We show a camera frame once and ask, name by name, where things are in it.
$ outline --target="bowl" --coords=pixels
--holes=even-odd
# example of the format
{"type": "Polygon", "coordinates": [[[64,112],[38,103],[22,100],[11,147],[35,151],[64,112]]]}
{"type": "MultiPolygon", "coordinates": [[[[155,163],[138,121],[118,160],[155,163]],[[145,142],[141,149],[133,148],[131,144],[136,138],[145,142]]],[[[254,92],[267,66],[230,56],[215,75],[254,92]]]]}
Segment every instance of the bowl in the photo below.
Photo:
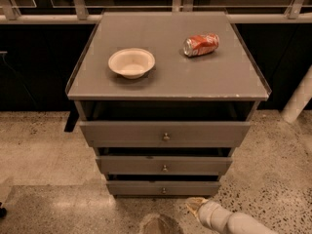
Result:
{"type": "Polygon", "coordinates": [[[108,66],[113,72],[128,79],[141,77],[154,64],[155,58],[151,53],[137,48],[118,51],[108,60],[108,66]]]}

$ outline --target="chest of drawers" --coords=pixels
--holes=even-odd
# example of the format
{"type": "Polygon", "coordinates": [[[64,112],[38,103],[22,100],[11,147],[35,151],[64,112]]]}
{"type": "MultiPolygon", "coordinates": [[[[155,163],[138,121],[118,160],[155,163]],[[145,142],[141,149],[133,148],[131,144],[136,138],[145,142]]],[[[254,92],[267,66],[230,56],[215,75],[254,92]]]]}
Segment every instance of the chest of drawers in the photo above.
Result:
{"type": "Polygon", "coordinates": [[[106,13],[67,94],[113,195],[213,195],[270,90],[220,12],[106,13]],[[219,48],[187,58],[186,37],[214,32],[219,48]],[[125,48],[156,64],[127,80],[108,68],[125,48]]]}

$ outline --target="drawer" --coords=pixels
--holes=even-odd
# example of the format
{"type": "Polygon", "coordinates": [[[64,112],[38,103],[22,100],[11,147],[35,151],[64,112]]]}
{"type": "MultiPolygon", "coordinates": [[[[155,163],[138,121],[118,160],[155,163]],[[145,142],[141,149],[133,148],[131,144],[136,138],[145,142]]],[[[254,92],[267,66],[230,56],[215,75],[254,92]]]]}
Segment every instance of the drawer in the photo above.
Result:
{"type": "Polygon", "coordinates": [[[224,175],[232,158],[100,156],[97,165],[103,174],[118,175],[224,175]]]}
{"type": "Polygon", "coordinates": [[[108,181],[112,195],[213,196],[220,188],[215,181],[108,181]]]}
{"type": "Polygon", "coordinates": [[[82,121],[92,147],[237,147],[249,122],[82,121]]]}

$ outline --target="drawer knob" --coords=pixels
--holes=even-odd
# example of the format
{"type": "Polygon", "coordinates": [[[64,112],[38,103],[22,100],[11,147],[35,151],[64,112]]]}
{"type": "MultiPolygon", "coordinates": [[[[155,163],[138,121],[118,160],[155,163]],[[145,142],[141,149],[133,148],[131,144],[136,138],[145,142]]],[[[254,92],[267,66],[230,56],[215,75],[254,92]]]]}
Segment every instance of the drawer knob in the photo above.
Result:
{"type": "Polygon", "coordinates": [[[164,140],[164,141],[168,141],[169,139],[170,139],[169,134],[168,134],[168,133],[164,133],[164,135],[163,135],[163,140],[164,140]]]}
{"type": "Polygon", "coordinates": [[[164,166],[163,166],[163,172],[166,173],[166,172],[168,172],[168,171],[169,171],[169,170],[168,170],[168,167],[167,167],[166,165],[164,165],[164,166]]]}

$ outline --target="black wall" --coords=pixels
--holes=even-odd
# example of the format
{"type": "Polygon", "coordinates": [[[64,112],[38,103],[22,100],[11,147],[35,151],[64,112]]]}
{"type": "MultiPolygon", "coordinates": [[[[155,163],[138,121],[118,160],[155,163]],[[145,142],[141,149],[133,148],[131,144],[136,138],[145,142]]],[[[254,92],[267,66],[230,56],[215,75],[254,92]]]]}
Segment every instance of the black wall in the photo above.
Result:
{"type": "MultiPolygon", "coordinates": [[[[272,89],[260,109],[283,109],[312,64],[312,24],[237,27],[272,89]]],[[[64,89],[93,28],[0,25],[0,110],[69,110],[64,89]]]]}

